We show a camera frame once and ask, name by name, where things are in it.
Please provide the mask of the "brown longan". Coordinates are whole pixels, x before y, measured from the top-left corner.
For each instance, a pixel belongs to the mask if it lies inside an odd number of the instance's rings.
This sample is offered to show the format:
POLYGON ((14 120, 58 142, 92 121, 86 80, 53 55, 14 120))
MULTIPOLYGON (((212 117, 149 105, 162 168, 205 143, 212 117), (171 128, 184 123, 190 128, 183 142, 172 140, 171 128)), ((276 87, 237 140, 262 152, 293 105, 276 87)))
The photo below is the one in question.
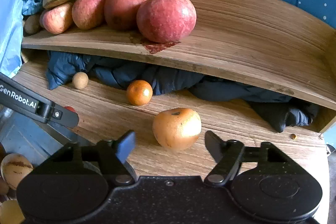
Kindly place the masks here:
POLYGON ((8 184, 5 182, 5 180, 2 177, 0 177, 0 195, 5 196, 8 194, 8 192, 9 192, 8 184))
POLYGON ((88 85, 88 75, 84 72, 78 72, 72 77, 72 83, 75 89, 82 90, 88 85))

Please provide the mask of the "large orange persimmon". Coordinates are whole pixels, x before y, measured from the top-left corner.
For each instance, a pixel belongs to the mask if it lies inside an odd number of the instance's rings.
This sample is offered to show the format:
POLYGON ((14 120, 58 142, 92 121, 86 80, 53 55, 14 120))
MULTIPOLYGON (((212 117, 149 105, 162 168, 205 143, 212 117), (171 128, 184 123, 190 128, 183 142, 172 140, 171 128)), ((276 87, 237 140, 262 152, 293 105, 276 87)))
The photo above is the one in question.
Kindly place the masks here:
POLYGON ((157 142, 165 148, 182 151, 191 147, 202 130, 199 114, 188 108, 160 112, 154 117, 152 130, 157 142))

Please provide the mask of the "small orange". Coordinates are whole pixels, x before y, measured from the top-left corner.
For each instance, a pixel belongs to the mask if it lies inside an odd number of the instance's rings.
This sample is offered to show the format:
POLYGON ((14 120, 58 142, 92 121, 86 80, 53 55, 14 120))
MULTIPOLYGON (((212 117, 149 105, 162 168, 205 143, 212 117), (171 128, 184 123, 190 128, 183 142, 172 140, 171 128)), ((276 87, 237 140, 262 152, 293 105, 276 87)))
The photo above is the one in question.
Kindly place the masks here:
POLYGON ((133 81, 126 90, 127 100, 131 105, 142 106, 150 102, 153 95, 151 85, 144 80, 133 81))

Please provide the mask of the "yellow lemon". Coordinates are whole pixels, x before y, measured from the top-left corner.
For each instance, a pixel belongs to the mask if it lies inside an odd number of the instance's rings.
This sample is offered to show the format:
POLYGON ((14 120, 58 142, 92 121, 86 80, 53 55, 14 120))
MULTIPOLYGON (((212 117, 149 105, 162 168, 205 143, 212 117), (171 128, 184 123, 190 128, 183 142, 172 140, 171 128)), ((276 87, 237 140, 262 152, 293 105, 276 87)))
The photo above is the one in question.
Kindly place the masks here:
POLYGON ((25 220, 17 200, 7 200, 1 205, 1 224, 20 224, 25 220))

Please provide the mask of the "metal baking tray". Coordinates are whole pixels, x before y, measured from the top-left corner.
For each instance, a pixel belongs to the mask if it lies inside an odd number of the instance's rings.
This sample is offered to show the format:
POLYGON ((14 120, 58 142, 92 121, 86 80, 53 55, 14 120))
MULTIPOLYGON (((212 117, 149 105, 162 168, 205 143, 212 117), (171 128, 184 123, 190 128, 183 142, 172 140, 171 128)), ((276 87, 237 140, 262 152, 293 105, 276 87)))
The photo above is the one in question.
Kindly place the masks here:
POLYGON ((1 144, 7 153, 20 153, 37 166, 69 142, 93 144, 57 123, 44 124, 1 106, 1 144))

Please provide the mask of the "dark blue jacket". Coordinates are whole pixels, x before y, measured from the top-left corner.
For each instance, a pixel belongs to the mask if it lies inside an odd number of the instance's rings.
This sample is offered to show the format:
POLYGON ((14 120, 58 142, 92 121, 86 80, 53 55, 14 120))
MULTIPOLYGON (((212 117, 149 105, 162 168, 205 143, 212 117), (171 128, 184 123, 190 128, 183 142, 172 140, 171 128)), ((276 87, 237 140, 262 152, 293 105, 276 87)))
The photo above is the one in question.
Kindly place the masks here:
POLYGON ((71 82, 78 72, 122 90, 135 80, 144 80, 151 85, 155 96, 187 89, 206 101, 242 99, 276 132, 283 132, 288 126, 310 125, 319 109, 314 103, 292 96, 197 72, 110 57, 49 52, 46 71, 49 89, 71 82))

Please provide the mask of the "left brown kiwi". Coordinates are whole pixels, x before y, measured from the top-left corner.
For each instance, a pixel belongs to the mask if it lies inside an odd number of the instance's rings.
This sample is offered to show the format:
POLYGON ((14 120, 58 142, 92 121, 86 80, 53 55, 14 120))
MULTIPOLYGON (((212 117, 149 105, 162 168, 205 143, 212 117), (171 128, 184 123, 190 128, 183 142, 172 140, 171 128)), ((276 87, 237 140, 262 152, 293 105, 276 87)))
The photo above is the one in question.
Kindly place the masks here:
POLYGON ((28 35, 36 34, 41 28, 39 20, 40 20, 39 14, 30 15, 25 21, 25 25, 23 27, 25 33, 28 35))

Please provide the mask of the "leftmost pale red apple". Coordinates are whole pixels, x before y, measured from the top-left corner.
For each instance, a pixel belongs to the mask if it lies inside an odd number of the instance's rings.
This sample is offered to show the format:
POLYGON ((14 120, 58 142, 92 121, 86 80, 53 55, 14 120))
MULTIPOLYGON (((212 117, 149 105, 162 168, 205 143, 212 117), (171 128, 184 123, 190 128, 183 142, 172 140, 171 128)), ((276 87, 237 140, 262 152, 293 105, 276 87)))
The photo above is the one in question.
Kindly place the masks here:
POLYGON ((68 30, 73 24, 73 3, 67 2, 47 11, 43 16, 43 27, 51 34, 58 35, 68 30))

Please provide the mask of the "pale red apple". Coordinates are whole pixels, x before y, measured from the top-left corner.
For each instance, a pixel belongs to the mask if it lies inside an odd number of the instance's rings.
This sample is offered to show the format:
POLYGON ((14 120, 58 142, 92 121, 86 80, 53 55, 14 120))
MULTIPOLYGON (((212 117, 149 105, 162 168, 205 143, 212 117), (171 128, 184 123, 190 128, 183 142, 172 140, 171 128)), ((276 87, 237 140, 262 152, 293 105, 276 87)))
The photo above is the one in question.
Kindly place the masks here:
POLYGON ((104 21, 106 0, 76 0, 72 7, 72 19, 81 30, 90 30, 104 21))
POLYGON ((43 16, 43 27, 51 34, 58 35, 68 30, 73 24, 73 3, 67 2, 47 11, 43 16))

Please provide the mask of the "curved wooden shelf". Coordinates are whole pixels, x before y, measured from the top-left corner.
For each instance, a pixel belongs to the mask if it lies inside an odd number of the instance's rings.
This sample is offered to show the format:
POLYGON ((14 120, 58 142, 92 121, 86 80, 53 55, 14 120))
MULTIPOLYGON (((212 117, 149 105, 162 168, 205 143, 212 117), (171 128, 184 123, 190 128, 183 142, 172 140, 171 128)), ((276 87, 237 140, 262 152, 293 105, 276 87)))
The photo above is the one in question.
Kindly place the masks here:
POLYGON ((60 35, 41 31, 23 48, 85 53, 203 73, 321 106, 318 132, 335 125, 335 29, 280 0, 190 0, 193 32, 152 52, 138 32, 101 26, 60 35))

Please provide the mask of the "dark red apple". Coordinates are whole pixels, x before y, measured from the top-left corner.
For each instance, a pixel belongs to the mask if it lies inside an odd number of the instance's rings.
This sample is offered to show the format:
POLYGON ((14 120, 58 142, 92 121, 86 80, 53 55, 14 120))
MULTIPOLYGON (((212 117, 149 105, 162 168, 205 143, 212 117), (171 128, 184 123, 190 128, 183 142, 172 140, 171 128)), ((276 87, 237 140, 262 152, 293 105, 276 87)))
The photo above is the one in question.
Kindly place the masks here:
POLYGON ((113 30, 128 31, 136 26, 139 7, 147 0, 106 0, 105 21, 113 30))

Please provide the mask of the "rightmost red apple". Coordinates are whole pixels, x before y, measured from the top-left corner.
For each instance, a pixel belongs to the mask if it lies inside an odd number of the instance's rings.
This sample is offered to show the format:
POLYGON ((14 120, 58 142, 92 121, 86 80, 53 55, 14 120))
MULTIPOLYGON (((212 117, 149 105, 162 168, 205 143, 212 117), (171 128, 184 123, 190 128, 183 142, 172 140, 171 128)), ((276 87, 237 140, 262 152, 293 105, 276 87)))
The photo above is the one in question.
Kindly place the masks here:
POLYGON ((197 22, 190 0, 147 0, 137 12, 137 27, 156 43, 178 42, 188 36, 197 22))

